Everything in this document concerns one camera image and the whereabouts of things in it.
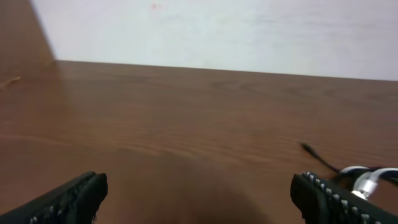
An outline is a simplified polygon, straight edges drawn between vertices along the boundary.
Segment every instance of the wooden table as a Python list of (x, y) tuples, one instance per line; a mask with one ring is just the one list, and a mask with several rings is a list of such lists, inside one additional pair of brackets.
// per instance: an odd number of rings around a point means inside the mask
[[(398, 166), (398, 83), (57, 62), (0, 92), (0, 212), (105, 172), (98, 223), (303, 223), (294, 173)], [(397, 213), (382, 186), (374, 203)]]

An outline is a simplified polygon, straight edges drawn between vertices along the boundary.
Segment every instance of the white wall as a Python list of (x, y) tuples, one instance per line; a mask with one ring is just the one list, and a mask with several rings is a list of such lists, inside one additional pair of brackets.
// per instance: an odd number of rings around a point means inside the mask
[(397, 0), (31, 0), (59, 60), (398, 80)]

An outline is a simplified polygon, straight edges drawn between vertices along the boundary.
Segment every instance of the wooden panel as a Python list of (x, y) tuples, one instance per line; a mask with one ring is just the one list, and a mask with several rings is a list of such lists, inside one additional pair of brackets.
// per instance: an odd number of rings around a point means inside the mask
[[(398, 84), (59, 62), (0, 94), (0, 212), (105, 172), (98, 223), (303, 223), (294, 173), (398, 166)], [(390, 185), (374, 203), (398, 212)]]
[(0, 82), (40, 75), (35, 69), (53, 61), (28, 0), (0, 1)]

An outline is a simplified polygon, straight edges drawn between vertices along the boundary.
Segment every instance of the cable bundle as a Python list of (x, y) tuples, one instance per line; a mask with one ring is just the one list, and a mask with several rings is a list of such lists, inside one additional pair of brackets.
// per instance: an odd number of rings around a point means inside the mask
[(337, 176), (332, 179), (336, 184), (338, 184), (342, 178), (351, 178), (353, 183), (348, 188), (351, 190), (352, 194), (355, 194), (364, 200), (367, 200), (375, 191), (377, 182), (380, 178), (398, 186), (398, 168), (350, 166), (340, 170), (327, 163), (308, 144), (301, 143), (301, 146), (314, 158), (318, 159), (323, 165), (337, 173)]

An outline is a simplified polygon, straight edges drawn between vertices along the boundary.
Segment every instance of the white background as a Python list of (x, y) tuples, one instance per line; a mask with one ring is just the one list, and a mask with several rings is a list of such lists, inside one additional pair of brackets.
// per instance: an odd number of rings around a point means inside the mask
[(31, 0), (59, 60), (398, 80), (397, 0)]

